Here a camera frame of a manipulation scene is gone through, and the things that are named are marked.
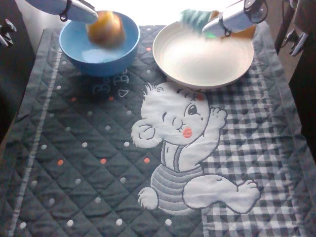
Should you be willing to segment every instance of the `white plate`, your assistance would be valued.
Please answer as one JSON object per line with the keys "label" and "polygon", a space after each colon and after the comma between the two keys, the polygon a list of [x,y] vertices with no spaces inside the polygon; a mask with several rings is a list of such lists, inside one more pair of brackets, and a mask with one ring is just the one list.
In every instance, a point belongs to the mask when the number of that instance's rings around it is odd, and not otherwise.
{"label": "white plate", "polygon": [[153,54],[171,80],[191,88],[211,89],[230,84],[247,72],[254,50],[251,39],[206,40],[175,22],[156,36]]}

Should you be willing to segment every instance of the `cartoon character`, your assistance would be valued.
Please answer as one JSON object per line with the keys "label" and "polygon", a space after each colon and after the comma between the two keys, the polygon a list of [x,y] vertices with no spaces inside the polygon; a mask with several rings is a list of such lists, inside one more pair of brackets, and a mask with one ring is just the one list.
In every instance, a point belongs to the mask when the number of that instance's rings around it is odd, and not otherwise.
{"label": "cartoon character", "polygon": [[236,213],[252,209],[260,198],[256,183],[247,180],[237,186],[219,175],[205,175],[200,165],[218,146],[226,124],[224,110],[210,109],[202,93],[165,82],[146,86],[141,117],[132,127],[134,144],[152,148],[163,142],[151,186],[139,192],[142,207],[172,215],[220,201]]}

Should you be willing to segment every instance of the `striped shorts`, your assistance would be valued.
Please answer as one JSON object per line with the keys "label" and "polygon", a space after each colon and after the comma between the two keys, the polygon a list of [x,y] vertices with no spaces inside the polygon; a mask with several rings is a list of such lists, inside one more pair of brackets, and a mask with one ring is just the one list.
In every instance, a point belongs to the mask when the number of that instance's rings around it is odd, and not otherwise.
{"label": "striped shorts", "polygon": [[201,167],[177,173],[162,164],[158,166],[151,178],[151,187],[158,194],[158,207],[172,215],[188,215],[193,212],[183,201],[183,188],[190,180],[202,175]]}

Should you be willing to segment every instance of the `orange cheek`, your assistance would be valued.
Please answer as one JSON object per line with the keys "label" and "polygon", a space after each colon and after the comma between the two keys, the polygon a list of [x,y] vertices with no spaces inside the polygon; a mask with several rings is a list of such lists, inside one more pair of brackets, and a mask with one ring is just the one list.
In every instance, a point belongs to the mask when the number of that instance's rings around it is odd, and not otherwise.
{"label": "orange cheek", "polygon": [[198,94],[197,95],[197,100],[203,101],[204,100],[204,96],[202,94]]}
{"label": "orange cheek", "polygon": [[184,138],[190,138],[192,136],[192,129],[190,129],[189,127],[186,127],[183,130],[182,135]]}

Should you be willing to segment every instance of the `gray quilted blanket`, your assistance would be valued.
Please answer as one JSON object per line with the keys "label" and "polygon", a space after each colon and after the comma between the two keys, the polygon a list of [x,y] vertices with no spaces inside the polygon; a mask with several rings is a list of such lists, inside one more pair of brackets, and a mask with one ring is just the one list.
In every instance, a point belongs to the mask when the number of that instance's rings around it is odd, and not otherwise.
{"label": "gray quilted blanket", "polygon": [[44,31],[0,175],[0,236],[316,236],[313,158],[266,23],[235,83],[82,75]]}

